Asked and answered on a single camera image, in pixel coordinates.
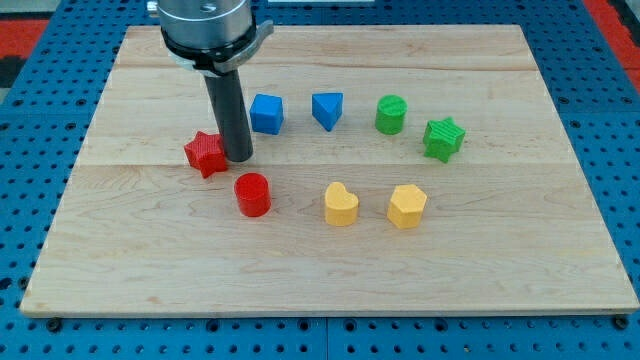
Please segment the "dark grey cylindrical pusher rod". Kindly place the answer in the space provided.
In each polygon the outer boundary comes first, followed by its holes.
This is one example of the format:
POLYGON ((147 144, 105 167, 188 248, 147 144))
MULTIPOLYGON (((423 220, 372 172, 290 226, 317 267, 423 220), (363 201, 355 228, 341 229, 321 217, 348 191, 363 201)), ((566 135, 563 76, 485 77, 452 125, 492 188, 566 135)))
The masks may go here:
POLYGON ((238 71, 206 77, 205 84, 227 159, 249 160, 253 144, 238 71))

